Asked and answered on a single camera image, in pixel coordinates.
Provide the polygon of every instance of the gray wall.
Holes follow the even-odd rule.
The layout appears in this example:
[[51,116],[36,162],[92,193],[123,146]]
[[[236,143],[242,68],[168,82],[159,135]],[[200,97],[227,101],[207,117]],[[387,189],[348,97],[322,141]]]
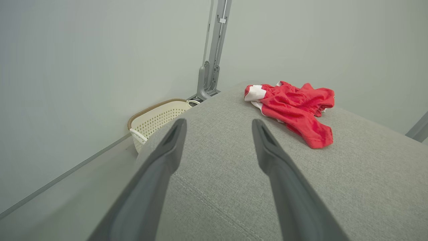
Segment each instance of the gray wall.
[[234,0],[228,24],[219,90],[309,82],[402,134],[427,110],[426,0]]
[[210,0],[0,2],[0,213],[196,92]]

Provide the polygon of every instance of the perforated basket side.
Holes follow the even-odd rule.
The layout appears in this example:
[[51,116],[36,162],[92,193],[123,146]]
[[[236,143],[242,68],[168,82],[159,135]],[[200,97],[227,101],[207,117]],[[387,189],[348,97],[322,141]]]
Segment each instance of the perforated basket side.
[[[149,138],[156,130],[161,128],[169,121],[190,109],[184,99],[170,99],[151,106],[133,117],[128,121],[128,129],[133,129],[141,133],[144,137]],[[133,135],[135,148],[140,153],[142,143]]]

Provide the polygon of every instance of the metal stand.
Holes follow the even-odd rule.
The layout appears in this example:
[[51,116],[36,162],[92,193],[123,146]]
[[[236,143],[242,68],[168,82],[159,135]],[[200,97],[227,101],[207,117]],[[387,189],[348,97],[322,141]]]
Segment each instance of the metal stand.
[[[219,63],[231,4],[232,0],[218,0],[217,11],[213,24],[214,27],[212,30],[211,47],[209,48],[209,58],[208,60],[205,60],[204,56],[204,65],[199,69],[198,89],[196,95],[191,97],[191,99],[198,98],[199,100],[206,100],[220,92],[217,90],[217,80],[220,72]],[[212,25],[211,14],[212,12],[210,13],[210,19],[208,22],[205,52],[207,51],[210,27]]]

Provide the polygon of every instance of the gray sofa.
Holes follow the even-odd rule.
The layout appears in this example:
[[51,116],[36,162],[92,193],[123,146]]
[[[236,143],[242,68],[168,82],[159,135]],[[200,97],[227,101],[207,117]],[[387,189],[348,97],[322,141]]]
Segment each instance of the gray sofa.
[[[268,177],[256,159],[251,121],[262,119],[351,240],[428,240],[428,147],[339,107],[318,120],[334,143],[311,149],[244,102],[234,86],[182,118],[188,131],[171,177],[158,240],[282,239]],[[172,123],[144,145],[145,159]]]

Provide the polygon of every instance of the white plastic basket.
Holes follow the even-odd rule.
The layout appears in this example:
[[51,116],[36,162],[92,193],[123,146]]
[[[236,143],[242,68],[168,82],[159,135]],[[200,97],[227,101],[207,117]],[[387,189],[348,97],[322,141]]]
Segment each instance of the white plastic basket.
[[134,139],[135,149],[140,153],[147,139],[163,125],[190,109],[195,100],[170,99],[138,112],[128,121],[128,130]]

